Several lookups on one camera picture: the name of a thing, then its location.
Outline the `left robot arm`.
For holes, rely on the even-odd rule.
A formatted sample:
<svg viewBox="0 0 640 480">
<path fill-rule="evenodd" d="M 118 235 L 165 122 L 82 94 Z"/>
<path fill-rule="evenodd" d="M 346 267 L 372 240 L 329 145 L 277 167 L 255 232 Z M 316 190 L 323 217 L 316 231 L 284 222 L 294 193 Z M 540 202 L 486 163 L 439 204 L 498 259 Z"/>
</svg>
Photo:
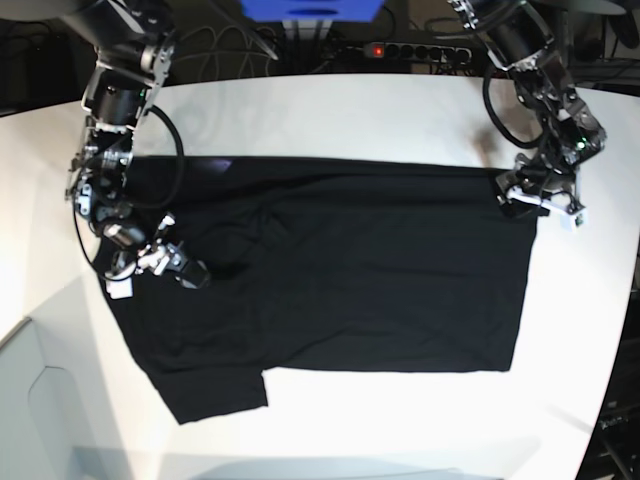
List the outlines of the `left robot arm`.
<svg viewBox="0 0 640 480">
<path fill-rule="evenodd" d="M 546 211 L 573 229 L 584 225 L 580 168 L 605 146 L 607 134 L 576 90 L 553 33 L 527 1 L 453 1 L 462 24 L 459 36 L 475 37 L 487 51 L 482 95 L 493 125 L 521 149 L 515 165 L 497 176 L 494 188 L 503 212 L 512 218 Z M 490 98 L 494 75 L 506 74 L 518 100 L 531 111 L 540 135 L 524 141 L 498 117 Z"/>
</svg>

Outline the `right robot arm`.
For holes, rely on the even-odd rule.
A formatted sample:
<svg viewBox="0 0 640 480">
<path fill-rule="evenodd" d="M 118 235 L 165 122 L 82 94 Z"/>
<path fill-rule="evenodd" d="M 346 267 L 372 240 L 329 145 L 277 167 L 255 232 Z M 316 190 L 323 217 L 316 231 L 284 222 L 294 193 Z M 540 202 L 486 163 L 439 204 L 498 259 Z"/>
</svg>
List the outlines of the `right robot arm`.
<svg viewBox="0 0 640 480">
<path fill-rule="evenodd" d="M 64 23 L 96 51 L 95 70 L 82 97 L 86 112 L 79 150 L 72 162 L 66 197 L 75 216 L 111 243 L 115 254 L 103 273 L 109 287 L 126 286 L 149 272 L 173 276 L 183 287 L 199 289 L 209 280 L 205 264 L 170 239 L 175 217 L 164 212 L 154 227 L 141 216 L 164 210 L 184 177 L 184 147 L 175 125 L 155 104 L 176 47 L 176 28 L 164 1 L 90 1 L 63 16 Z M 148 114 L 167 127 L 176 147 L 174 184 L 165 198 L 135 200 L 125 193 L 134 157 L 134 135 Z"/>
</svg>

